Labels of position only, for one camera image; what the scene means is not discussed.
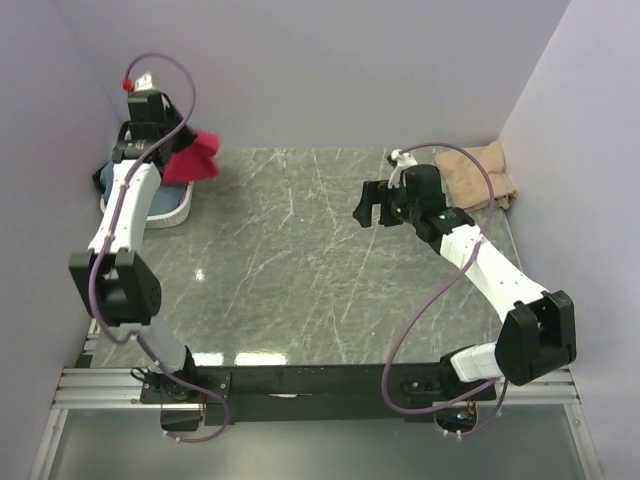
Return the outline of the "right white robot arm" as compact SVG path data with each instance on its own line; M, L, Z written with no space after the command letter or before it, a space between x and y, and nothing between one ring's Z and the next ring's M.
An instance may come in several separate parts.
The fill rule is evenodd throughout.
M385 227L407 223L417 237L458 267L497 313L496 341L466 347L446 364L460 383L504 378L526 385L576 360L574 304L529 279L462 209L450 207L432 165L397 169L390 180L366 181L353 217L363 228L380 208Z

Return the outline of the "red t shirt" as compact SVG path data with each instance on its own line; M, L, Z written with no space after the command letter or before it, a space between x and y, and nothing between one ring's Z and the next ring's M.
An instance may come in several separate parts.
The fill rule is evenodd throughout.
M174 153L164 171L163 185L178 185L215 178L219 169L214 157L219 150L215 134L196 130L194 142Z

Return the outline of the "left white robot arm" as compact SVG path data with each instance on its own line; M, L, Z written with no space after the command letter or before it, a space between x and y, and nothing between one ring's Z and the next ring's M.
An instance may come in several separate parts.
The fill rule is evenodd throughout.
M161 284L139 254L146 222L175 147L195 136L168 97L132 90L130 120L112 152L113 177L100 226L69 271L88 313L116 345L136 342L148 367L136 376L156 390L184 394L196 387L189 349L159 318Z

